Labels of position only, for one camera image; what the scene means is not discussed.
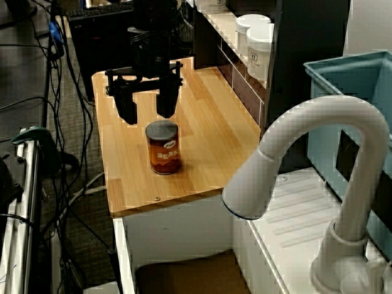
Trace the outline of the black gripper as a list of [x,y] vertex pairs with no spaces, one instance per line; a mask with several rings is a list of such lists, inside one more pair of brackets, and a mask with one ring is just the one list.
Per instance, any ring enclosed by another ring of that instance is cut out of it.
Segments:
[[137,124],[136,92],[158,90],[156,111],[171,118],[176,110],[183,64],[171,62],[171,36],[166,31],[130,30],[130,67],[110,69],[107,94],[115,99],[119,116],[130,125]]

